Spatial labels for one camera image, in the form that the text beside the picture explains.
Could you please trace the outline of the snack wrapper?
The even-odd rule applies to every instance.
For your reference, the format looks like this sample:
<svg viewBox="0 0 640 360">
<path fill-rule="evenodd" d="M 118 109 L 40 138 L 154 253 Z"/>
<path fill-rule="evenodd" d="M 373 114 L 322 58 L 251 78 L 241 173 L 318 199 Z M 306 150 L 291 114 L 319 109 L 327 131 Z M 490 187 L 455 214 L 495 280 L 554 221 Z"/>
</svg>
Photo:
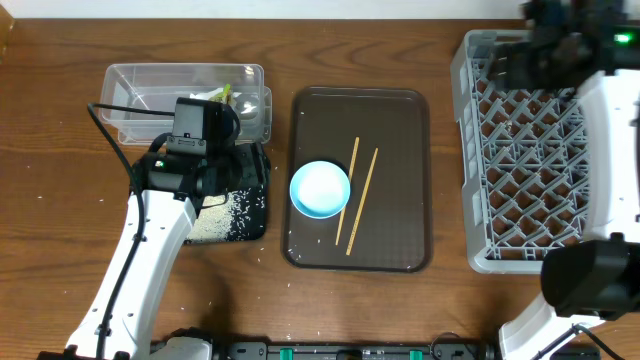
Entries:
<svg viewBox="0 0 640 360">
<path fill-rule="evenodd" d="M 191 93 L 189 97 L 191 99 L 207 100 L 235 106 L 237 98 L 240 95 L 242 95 L 242 92 L 236 92 L 231 84 L 226 84 L 223 87 L 218 87 L 212 91 Z"/>
</svg>

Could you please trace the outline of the white rice pile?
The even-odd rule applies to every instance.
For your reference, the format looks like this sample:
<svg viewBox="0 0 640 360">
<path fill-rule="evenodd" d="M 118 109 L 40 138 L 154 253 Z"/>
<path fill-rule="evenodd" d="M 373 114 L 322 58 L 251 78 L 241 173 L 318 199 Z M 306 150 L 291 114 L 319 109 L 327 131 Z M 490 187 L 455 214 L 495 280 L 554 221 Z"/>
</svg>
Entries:
<svg viewBox="0 0 640 360">
<path fill-rule="evenodd" d="M 186 243 L 253 241 L 266 231 L 267 196 L 263 187 L 206 197 Z"/>
</svg>

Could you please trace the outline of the light blue bowl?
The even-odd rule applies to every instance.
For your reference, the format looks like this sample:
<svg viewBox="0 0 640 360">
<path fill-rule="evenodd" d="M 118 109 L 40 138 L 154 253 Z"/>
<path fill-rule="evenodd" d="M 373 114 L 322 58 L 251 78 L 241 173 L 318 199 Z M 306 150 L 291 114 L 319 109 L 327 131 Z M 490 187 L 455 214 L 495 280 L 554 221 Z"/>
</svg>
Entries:
<svg viewBox="0 0 640 360">
<path fill-rule="evenodd" d="M 347 173 L 328 161 L 312 161 L 296 170 L 289 185 L 294 207 L 311 219 L 327 219 L 340 213 L 351 195 Z"/>
</svg>

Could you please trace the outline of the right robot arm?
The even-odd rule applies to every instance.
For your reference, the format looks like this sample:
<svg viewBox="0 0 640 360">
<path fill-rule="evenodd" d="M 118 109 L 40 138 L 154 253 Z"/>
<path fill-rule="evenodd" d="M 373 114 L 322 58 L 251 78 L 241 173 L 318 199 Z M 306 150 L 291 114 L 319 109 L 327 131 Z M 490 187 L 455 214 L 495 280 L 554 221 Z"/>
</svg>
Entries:
<svg viewBox="0 0 640 360">
<path fill-rule="evenodd" d="M 583 240 L 548 253 L 541 293 L 499 330 L 504 359 L 548 359 L 639 310 L 639 28 L 622 1 L 528 1 L 525 42 L 494 52 L 503 90 L 572 88 L 588 141 Z"/>
</svg>

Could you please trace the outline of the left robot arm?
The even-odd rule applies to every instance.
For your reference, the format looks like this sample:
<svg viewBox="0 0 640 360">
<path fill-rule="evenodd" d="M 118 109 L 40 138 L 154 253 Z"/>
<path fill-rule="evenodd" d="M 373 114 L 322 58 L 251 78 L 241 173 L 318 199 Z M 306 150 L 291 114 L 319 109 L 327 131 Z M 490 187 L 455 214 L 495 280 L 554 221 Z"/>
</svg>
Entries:
<svg viewBox="0 0 640 360">
<path fill-rule="evenodd" d="M 240 121 L 228 104 L 180 98 L 173 129 L 135 163 L 114 151 L 129 177 L 126 223 L 102 284 L 63 351 L 41 359 L 148 359 L 159 302 L 203 200 L 225 196 L 242 171 L 230 151 Z"/>
</svg>

